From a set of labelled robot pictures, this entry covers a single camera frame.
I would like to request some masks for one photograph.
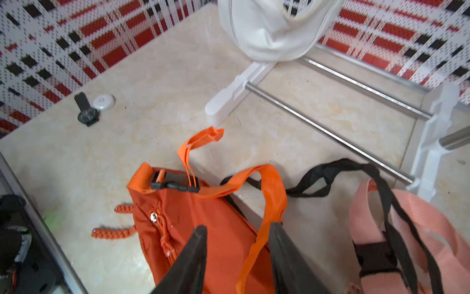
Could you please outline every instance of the white plastic frame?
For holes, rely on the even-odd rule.
[[[245,89],[246,83],[259,83],[275,65],[253,62],[227,88],[220,90],[205,106],[208,123],[219,126],[250,92]],[[415,180],[408,186],[397,181],[395,188],[408,190],[428,202],[434,197],[440,158],[450,152],[439,144],[439,139],[447,135],[458,98],[458,86],[449,82],[424,95],[421,109],[434,114],[427,121],[416,121],[401,164],[401,170]]]

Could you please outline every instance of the drying rack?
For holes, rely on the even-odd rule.
[[[441,157],[470,143],[470,126],[447,134],[447,129],[452,123],[452,109],[456,106],[460,94],[457,85],[442,83],[424,95],[422,105],[418,108],[358,82],[307,56],[301,57],[298,61],[417,119],[400,168],[394,167],[374,153],[350,142],[334,130],[259,88],[257,84],[276,63],[253,62],[243,73],[236,76],[227,88],[220,90],[204,109],[210,125],[220,125],[249,93],[254,93],[392,175],[398,180],[395,188],[410,191],[429,202],[436,194],[434,184]]]

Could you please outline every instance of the orange bag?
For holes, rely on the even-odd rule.
[[[189,190],[193,190],[194,175],[188,164],[189,152],[220,140],[223,133],[223,129],[214,127],[199,132],[178,150],[186,172],[166,171],[187,174]],[[133,206],[117,206],[115,209],[118,213],[133,214],[135,225],[131,229],[94,229],[92,236],[126,238],[137,231],[155,284],[158,284],[185,246],[192,230],[205,225],[208,236],[204,293],[274,293],[266,243],[270,224],[282,221],[287,205],[285,188],[274,166],[266,164],[248,168],[220,187],[210,187],[200,180],[197,192],[170,188],[152,190],[150,182],[160,170],[143,163],[127,185]],[[223,198],[238,190],[256,171],[261,174],[261,190],[266,200],[259,232]]]

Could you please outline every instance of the black strap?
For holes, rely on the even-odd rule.
[[[407,283],[411,289],[412,294],[418,293],[418,279],[416,277],[416,271],[409,256],[405,242],[401,237],[400,233],[388,222],[388,215],[390,209],[393,206],[398,216],[404,220],[410,227],[413,237],[416,239],[420,247],[423,249],[426,259],[428,261],[429,276],[431,278],[431,288],[433,294],[443,294],[444,290],[442,287],[442,278],[439,267],[436,260],[429,252],[426,245],[419,237],[418,231],[407,215],[407,213],[401,208],[397,198],[390,190],[387,182],[380,177],[378,169],[372,164],[360,164],[350,159],[340,159],[326,164],[318,165],[310,169],[300,180],[298,185],[294,188],[287,189],[286,193],[290,197],[294,198],[310,198],[310,197],[325,197],[328,195],[331,185],[335,177],[342,171],[354,171],[362,170],[366,172],[377,184],[377,189],[382,201],[382,209],[384,212],[384,224],[385,224],[385,236],[387,238],[390,247],[393,249],[398,261],[400,262],[403,274]],[[225,178],[222,182],[228,182],[231,177]],[[308,195],[303,192],[315,184],[319,179],[324,178],[326,187]],[[256,181],[248,178],[247,182],[255,188],[261,189],[261,181]]]

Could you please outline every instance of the orange strap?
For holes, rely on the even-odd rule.
[[[118,214],[131,214],[134,209],[134,205],[118,205],[114,208],[114,212]],[[135,226],[126,230],[107,230],[107,229],[93,229],[91,236],[97,239],[124,239],[137,232]]]
[[[115,240],[115,239],[124,239],[132,234],[137,232],[135,226],[132,226],[128,230],[107,230],[107,229],[93,229],[91,236],[97,239],[108,239],[108,240]]]
[[[191,167],[189,166],[189,152],[193,149],[202,147],[210,142],[217,142],[222,138],[224,135],[224,129],[216,129],[214,127],[209,127],[197,133],[196,135],[192,136],[189,140],[187,140],[179,149],[178,149],[178,156],[181,158],[183,162],[184,168],[186,173],[188,174],[189,185],[192,186],[191,178],[189,172],[194,178],[194,173]]]
[[[186,172],[188,173],[188,179],[190,179],[189,171],[194,176],[188,163],[189,152],[192,149],[202,147],[207,143],[217,142],[223,135],[224,129],[210,127],[194,135],[178,149],[178,155],[184,164]],[[248,176],[254,172],[259,172],[261,174],[261,191],[265,197],[266,207],[263,222],[256,237],[256,242],[251,246],[250,253],[243,263],[242,272],[240,273],[240,277],[235,285],[238,294],[245,293],[246,278],[255,264],[259,253],[267,243],[271,223],[282,221],[282,214],[287,206],[287,196],[284,185],[282,184],[281,176],[274,166],[264,164],[257,167],[251,167],[237,173],[223,186],[201,187],[197,194],[199,197],[205,199],[223,197],[240,189]]]
[[[117,214],[131,214],[134,210],[134,205],[118,205],[114,208]]]

